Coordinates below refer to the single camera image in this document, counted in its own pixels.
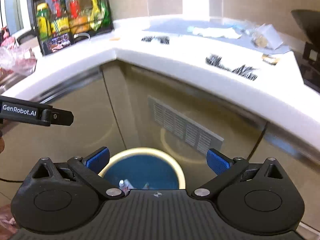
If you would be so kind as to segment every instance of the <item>metal screw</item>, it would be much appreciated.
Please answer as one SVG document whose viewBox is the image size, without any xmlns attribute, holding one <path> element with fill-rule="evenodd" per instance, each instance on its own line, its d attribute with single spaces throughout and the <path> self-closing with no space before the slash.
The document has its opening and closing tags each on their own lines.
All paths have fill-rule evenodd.
<svg viewBox="0 0 320 240">
<path fill-rule="evenodd" d="M 107 195 L 111 197 L 119 196 L 122 193 L 122 190 L 119 188 L 110 188 L 106 191 Z"/>
<path fill-rule="evenodd" d="M 206 188 L 198 188 L 195 190 L 195 194 L 199 197 L 205 197 L 210 194 L 210 190 Z"/>
</svg>

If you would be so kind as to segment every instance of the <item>spice rack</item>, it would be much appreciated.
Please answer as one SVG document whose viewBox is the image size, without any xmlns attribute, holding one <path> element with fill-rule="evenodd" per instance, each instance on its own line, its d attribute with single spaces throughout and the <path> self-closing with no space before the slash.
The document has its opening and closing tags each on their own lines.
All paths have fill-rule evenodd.
<svg viewBox="0 0 320 240">
<path fill-rule="evenodd" d="M 48 54 L 51 54 L 51 53 L 55 53 L 56 51 L 48 51 L 47 44 L 45 43 L 44 40 L 41 40 L 41 37 L 40 37 L 39 26 L 38 26 L 38 21 L 37 21 L 36 14 L 37 14 L 37 6 L 40 3 L 43 3 L 44 1 L 45 0 L 32 0 L 31 6 L 32 6 L 33 20 L 34 20 L 34 23 L 35 23 L 35 31 L 36 31 L 36 34 L 37 34 L 38 42 L 40 44 L 41 53 L 42 53 L 42 55 L 45 56 L 45 55 L 48 55 Z M 93 36 L 96 36 L 96 35 L 99 35 L 99 34 L 109 33 L 111 31 L 113 31 L 113 29 L 114 29 L 113 28 L 112 17 L 111 17 L 110 4 L 109 4 L 108 0 L 106 0 L 106 4 L 107 4 L 106 14 L 108 14 L 109 24 L 108 25 L 101 25 L 101 27 L 99 27 L 99 29 L 97 31 L 94 31 L 91 28 L 89 28 L 89 30 L 85 31 L 85 33 L 89 34 L 90 37 L 93 37 Z M 99 22 L 101 20 L 103 20 L 103 19 L 98 18 L 98 19 L 95 19 L 94 21 L 88 21 L 87 24 L 90 25 L 91 23 L 96 23 L 96 22 Z M 73 25 L 72 28 L 70 28 L 70 31 L 65 33 L 65 34 L 68 34 L 68 37 L 70 39 L 70 44 L 68 46 L 70 46 L 70 45 L 72 46 L 73 44 L 77 43 L 78 41 L 81 41 L 81 40 L 84 39 L 82 36 L 74 38 L 74 34 L 71 33 L 72 29 L 74 29 L 75 27 L 80 27 L 81 25 L 84 25 L 84 24 Z M 55 33 L 55 35 L 48 33 L 48 37 L 50 37 L 49 40 L 54 38 L 55 36 L 59 36 L 58 39 L 60 39 L 60 36 L 65 36 L 65 35 L 63 35 L 63 33 Z"/>
</svg>

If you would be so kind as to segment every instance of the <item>trash bin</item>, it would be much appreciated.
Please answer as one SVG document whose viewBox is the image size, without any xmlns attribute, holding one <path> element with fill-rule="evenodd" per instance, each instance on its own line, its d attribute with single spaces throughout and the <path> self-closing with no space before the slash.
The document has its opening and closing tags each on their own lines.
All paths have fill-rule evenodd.
<svg viewBox="0 0 320 240">
<path fill-rule="evenodd" d="M 186 182 L 180 165 L 170 155 L 152 148 L 133 148 L 110 158 L 99 176 L 118 186 L 127 179 L 134 188 L 185 189 Z"/>
</svg>

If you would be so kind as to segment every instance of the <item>ventilation grille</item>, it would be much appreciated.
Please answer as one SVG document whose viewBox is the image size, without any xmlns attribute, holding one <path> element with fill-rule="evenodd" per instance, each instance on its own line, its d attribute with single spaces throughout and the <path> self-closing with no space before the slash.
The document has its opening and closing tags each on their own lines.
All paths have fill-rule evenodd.
<svg viewBox="0 0 320 240">
<path fill-rule="evenodd" d="M 148 97 L 153 119 L 197 151 L 207 154 L 210 148 L 221 150 L 223 138 L 177 112 L 161 101 Z"/>
</svg>

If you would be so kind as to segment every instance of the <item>countertop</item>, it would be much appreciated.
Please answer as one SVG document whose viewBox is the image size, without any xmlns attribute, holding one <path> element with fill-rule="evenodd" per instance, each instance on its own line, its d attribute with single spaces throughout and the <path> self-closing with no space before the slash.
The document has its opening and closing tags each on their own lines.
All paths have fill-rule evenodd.
<svg viewBox="0 0 320 240">
<path fill-rule="evenodd" d="M 163 22 L 168 19 L 157 18 Z M 2 95 L 32 100 L 85 70 L 119 59 L 162 73 L 230 101 L 276 124 L 320 151 L 320 95 L 304 85 L 292 51 L 276 66 L 262 62 L 262 52 L 197 36 L 143 31 L 149 17 L 115 21 L 115 31 L 38 57 L 36 71 Z M 143 42 L 167 35 L 170 44 Z M 252 81 L 205 62 L 210 54 L 235 65 L 259 68 Z"/>
</svg>

